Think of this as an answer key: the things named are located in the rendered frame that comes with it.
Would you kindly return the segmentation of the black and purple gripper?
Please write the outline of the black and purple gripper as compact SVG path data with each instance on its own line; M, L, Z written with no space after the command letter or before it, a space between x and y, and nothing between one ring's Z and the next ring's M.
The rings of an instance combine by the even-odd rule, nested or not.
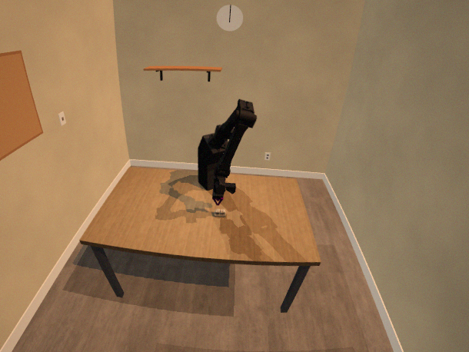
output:
M216 192L216 190L215 190L215 185L214 185L214 188L213 188L213 198L212 198L212 199L214 200L214 202L216 203L216 205L219 205L219 204L223 201L223 199L224 199L224 195L223 195L223 194L218 194L218 193ZM217 199L219 199L219 200L221 199L221 200L219 201L219 200L217 200ZM216 200L219 201L219 202L217 203Z

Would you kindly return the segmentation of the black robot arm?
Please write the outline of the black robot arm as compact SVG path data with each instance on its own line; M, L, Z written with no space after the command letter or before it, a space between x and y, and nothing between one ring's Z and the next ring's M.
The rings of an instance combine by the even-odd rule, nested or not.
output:
M241 108L243 108L243 111L241 111ZM223 149L226 148L214 171L214 185L218 194L224 194L225 190L231 194L235 193L236 183L225 183L225 178L228 178L231 172L231 161L243 134L248 128L254 127L256 120L257 115L254 114L253 103L238 99L238 106L228 120L224 124L216 126L215 135L211 134L209 144ZM226 147L228 139L230 140Z

